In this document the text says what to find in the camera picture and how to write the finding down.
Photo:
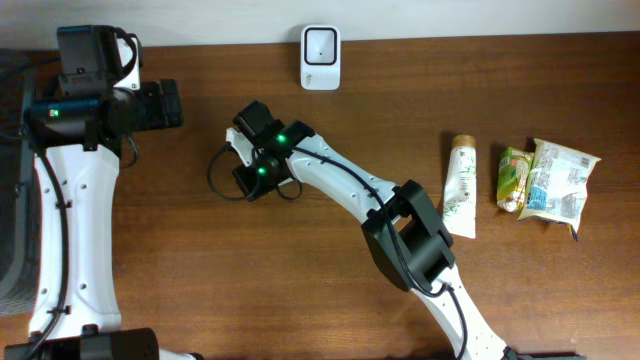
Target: snack package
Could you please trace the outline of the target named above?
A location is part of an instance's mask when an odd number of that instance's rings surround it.
[[[498,168],[498,206],[514,212],[524,206],[527,177],[533,154],[508,147],[500,155]]]
[[[527,201],[518,221],[535,216],[567,224],[578,240],[580,214],[587,201],[587,179],[600,158],[540,139],[535,142]]]

